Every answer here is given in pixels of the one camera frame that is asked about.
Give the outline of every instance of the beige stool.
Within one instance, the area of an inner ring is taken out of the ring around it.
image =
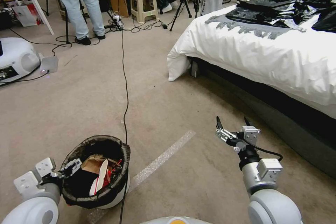
[[[135,10],[134,1],[131,0],[131,14],[136,16],[136,20],[138,23],[144,23],[145,18],[148,16],[155,16],[156,20],[159,20],[159,13],[158,13],[158,6],[156,3],[156,0],[153,0],[153,10],[150,11],[144,11],[144,4],[143,0],[136,0],[136,7],[137,10]]]

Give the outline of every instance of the white mattress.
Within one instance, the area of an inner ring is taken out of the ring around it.
[[[204,22],[233,10],[230,6],[201,16],[189,25],[168,54],[169,81],[190,66],[187,56],[201,58],[252,81],[270,85],[336,119],[336,34],[314,31],[316,15],[297,30],[275,40],[239,27],[216,29]]]

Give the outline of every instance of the floor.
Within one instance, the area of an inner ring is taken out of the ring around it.
[[[34,42],[54,43],[64,35],[64,21],[51,0],[48,17],[55,36],[44,25],[15,28]],[[170,22],[173,13],[160,16]],[[133,26],[123,19],[125,28]],[[186,10],[173,32],[160,28],[124,32],[125,70],[129,91],[126,116],[134,177],[188,131],[195,135],[125,200],[123,223],[137,224],[162,216],[190,216],[210,223],[249,223],[248,195],[238,157],[215,136],[219,115],[224,127],[236,131],[244,116],[262,134],[258,144],[283,154],[279,191],[299,207],[305,224],[336,220],[336,181],[289,148],[238,97],[205,77],[188,74],[168,82],[166,56],[191,22]],[[1,31],[0,37],[15,36]],[[35,45],[51,56],[51,45]],[[0,87],[0,219],[20,202],[13,180],[45,157],[59,167],[65,156],[87,137],[113,135],[125,140],[126,108],[121,32],[110,32],[95,46],[58,48],[58,71],[31,82]],[[38,72],[30,77],[39,76]],[[105,211],[59,203],[58,223],[117,223],[120,205]]]

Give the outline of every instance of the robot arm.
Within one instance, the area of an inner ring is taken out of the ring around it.
[[[303,224],[296,204],[278,192],[277,177],[282,171],[278,159],[261,159],[255,146],[260,130],[243,126],[240,132],[231,133],[217,117],[217,136],[233,147],[240,158],[246,191],[250,197],[248,215],[252,224]],[[2,224],[56,224],[57,204],[64,178],[72,176],[81,166],[79,159],[70,161],[64,169],[54,172],[55,163],[46,158],[14,180],[24,202],[13,209]],[[146,224],[209,224],[189,217],[164,217]]]
[[[217,117],[216,135],[232,146],[240,158],[246,191],[250,197],[248,215],[252,224],[302,224],[296,204],[276,190],[277,177],[282,171],[278,159],[261,159],[255,150],[260,130],[243,126],[240,132],[231,133]]]
[[[2,224],[56,224],[63,178],[72,176],[81,164],[79,159],[72,160],[64,169],[54,172],[55,162],[48,157],[15,179],[14,185],[23,202],[6,216]]]

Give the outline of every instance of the paper bag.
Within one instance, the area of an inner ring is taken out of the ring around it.
[[[13,6],[12,9],[23,27],[36,26],[42,23],[42,20],[32,3]]]

